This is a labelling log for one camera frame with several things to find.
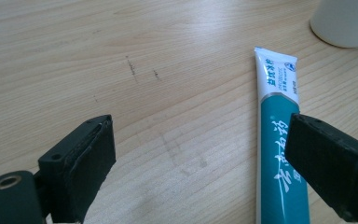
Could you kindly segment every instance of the tube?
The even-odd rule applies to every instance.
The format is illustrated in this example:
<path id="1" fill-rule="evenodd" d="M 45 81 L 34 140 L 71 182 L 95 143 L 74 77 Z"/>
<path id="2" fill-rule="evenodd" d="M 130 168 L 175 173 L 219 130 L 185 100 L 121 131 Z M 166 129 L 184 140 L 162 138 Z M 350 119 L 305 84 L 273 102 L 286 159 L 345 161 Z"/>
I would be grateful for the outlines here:
<path id="1" fill-rule="evenodd" d="M 255 48 L 258 88 L 256 223 L 309 224 L 307 183 L 284 157 L 292 113 L 299 113 L 297 58 Z"/>

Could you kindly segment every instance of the light wood surface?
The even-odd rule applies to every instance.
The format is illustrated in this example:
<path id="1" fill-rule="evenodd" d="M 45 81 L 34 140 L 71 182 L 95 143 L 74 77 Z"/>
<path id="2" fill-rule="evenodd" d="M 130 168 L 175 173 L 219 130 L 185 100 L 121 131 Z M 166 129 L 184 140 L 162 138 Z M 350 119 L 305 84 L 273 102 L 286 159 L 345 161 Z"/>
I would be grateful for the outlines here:
<path id="1" fill-rule="evenodd" d="M 0 0 L 0 175 L 111 114 L 85 223 L 255 223 L 254 46 L 297 56 L 302 113 L 358 139 L 358 49 L 312 33 L 317 4 Z M 309 196 L 311 223 L 343 223 Z"/>

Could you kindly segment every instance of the white mug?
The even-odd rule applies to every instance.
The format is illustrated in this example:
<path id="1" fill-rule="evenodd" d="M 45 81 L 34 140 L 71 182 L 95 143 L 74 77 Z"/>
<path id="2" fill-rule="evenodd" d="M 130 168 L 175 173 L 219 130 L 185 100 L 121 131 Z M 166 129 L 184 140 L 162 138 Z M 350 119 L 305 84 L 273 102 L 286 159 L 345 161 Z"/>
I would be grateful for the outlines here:
<path id="1" fill-rule="evenodd" d="M 321 0 L 310 27 L 323 41 L 342 48 L 358 47 L 358 0 Z"/>

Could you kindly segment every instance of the blue logo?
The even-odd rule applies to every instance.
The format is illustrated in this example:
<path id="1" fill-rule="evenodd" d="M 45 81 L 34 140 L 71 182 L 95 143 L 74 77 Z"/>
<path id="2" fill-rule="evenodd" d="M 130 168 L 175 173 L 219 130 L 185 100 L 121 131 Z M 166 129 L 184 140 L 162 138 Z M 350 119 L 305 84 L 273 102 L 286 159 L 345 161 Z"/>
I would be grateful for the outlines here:
<path id="1" fill-rule="evenodd" d="M 287 69 L 289 69 L 292 72 L 296 71 L 296 66 L 292 63 L 285 63 L 284 66 L 286 66 Z"/>

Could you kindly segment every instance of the screw hole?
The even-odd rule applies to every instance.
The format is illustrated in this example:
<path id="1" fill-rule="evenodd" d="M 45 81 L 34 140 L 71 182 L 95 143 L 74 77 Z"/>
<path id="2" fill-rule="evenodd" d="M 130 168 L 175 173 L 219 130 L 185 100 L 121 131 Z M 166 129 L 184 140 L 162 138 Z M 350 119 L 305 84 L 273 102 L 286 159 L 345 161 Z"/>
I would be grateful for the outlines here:
<path id="1" fill-rule="evenodd" d="M 51 158 L 56 161 L 56 160 L 59 160 L 61 158 L 61 155 L 60 154 L 54 154 L 54 155 L 51 156 Z"/>
<path id="2" fill-rule="evenodd" d="M 0 180 L 0 189 L 11 188 L 21 181 L 21 176 L 19 175 L 10 175 Z"/>

